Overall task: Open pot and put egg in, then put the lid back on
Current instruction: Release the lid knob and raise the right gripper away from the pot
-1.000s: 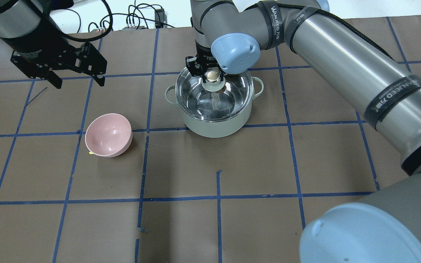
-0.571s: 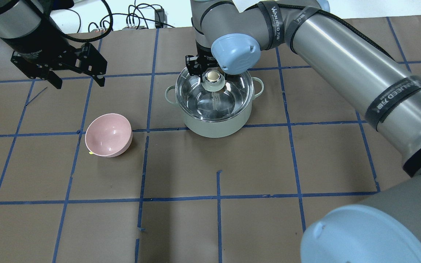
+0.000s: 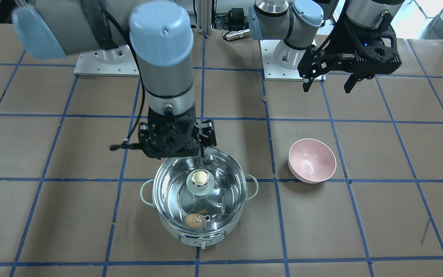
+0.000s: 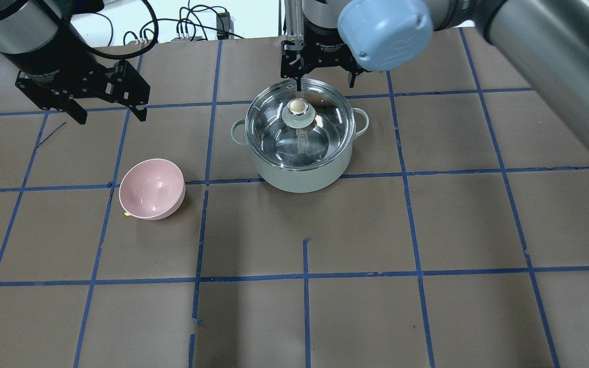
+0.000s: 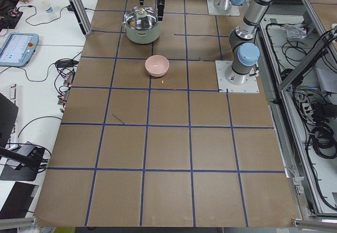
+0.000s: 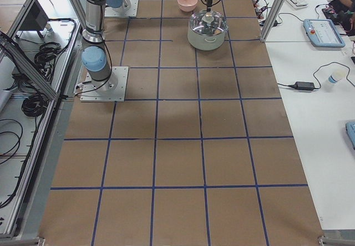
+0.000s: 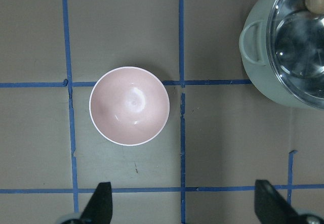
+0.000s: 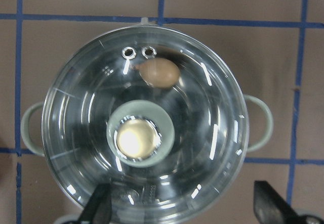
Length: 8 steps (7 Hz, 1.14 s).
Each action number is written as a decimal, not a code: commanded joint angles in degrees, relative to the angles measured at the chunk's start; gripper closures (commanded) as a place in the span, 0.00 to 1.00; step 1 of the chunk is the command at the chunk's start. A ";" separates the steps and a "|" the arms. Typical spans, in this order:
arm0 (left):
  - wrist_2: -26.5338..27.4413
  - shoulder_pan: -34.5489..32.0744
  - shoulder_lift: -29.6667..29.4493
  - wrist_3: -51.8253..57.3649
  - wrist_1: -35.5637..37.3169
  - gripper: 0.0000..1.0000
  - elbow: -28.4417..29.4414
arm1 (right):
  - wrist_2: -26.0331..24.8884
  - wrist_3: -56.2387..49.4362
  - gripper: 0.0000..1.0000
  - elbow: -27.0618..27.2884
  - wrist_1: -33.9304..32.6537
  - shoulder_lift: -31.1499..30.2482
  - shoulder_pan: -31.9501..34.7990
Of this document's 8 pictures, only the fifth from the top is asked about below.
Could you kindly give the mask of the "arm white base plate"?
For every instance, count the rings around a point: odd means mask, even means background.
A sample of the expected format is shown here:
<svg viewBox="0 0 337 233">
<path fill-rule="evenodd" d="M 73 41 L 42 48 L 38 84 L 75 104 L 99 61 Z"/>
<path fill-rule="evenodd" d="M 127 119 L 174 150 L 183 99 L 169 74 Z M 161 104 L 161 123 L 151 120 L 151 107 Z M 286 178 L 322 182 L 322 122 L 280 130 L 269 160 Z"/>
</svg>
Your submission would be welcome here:
<svg viewBox="0 0 337 233">
<path fill-rule="evenodd" d="M 239 75 L 232 70 L 231 60 L 216 60 L 216 76 L 220 93 L 258 94 L 259 86 L 254 67 L 246 75 Z"/>
<path fill-rule="evenodd" d="M 209 15 L 239 16 L 238 6 L 232 5 L 230 0 L 206 0 Z"/>
</svg>

